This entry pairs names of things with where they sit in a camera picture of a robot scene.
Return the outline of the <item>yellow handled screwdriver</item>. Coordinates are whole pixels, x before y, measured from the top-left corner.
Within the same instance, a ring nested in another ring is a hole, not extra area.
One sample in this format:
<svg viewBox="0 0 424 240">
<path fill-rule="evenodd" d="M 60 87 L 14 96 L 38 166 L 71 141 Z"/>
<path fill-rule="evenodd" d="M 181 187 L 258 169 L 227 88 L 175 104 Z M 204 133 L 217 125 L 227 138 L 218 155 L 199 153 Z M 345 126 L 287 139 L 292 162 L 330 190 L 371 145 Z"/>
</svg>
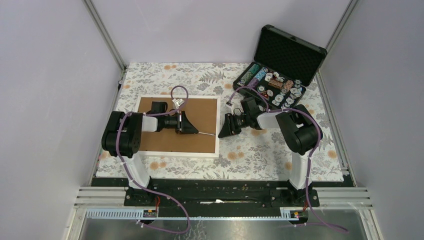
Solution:
<svg viewBox="0 0 424 240">
<path fill-rule="evenodd" d="M 207 136 L 215 136 L 215 133 L 198 132 L 198 134 L 207 135 Z"/>
</svg>

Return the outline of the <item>white picture frame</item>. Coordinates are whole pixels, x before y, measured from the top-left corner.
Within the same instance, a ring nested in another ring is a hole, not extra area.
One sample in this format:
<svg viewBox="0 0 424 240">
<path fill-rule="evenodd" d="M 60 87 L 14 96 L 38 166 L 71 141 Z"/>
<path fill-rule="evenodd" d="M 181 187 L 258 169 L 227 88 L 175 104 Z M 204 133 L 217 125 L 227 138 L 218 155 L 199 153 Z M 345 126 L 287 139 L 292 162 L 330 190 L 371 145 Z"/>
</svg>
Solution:
<svg viewBox="0 0 424 240">
<path fill-rule="evenodd" d="M 142 132 L 138 153 L 148 157 L 217 158 L 221 98 L 210 95 L 191 95 L 182 108 L 188 120 L 203 133 L 177 134 L 174 129 Z"/>
</svg>

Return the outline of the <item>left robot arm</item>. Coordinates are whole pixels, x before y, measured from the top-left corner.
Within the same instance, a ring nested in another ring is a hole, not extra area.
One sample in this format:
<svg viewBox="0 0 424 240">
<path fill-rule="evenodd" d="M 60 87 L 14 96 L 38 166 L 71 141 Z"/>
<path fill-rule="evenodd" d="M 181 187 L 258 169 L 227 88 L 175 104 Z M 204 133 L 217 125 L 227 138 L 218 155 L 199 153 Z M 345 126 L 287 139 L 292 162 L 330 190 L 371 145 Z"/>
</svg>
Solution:
<svg viewBox="0 0 424 240">
<path fill-rule="evenodd" d="M 136 199 L 144 206 L 152 204 L 155 192 L 148 187 L 150 175 L 137 155 L 142 143 L 142 133 L 155 133 L 173 129 L 177 134 L 198 134 L 198 129 L 178 108 L 167 112 L 168 104 L 153 101 L 148 112 L 112 111 L 101 138 L 101 147 L 120 160 L 128 178 L 128 185 L 138 189 Z"/>
</svg>

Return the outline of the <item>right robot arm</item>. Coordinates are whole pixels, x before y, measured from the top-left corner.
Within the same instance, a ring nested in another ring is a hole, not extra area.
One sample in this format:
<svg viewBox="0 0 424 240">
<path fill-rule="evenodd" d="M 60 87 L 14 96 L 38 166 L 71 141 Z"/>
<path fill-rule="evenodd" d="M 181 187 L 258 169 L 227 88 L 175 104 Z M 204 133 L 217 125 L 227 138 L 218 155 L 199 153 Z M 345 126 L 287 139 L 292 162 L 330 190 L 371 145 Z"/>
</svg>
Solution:
<svg viewBox="0 0 424 240">
<path fill-rule="evenodd" d="M 323 137 L 321 128 L 303 104 L 280 110 L 261 110 L 255 97 L 246 97 L 241 102 L 240 114 L 226 113 L 218 134 L 220 139 L 235 136 L 243 128 L 256 130 L 280 129 L 284 142 L 292 152 L 292 171 L 287 191 L 287 201 L 293 206 L 301 205 L 310 189 L 313 151 Z"/>
</svg>

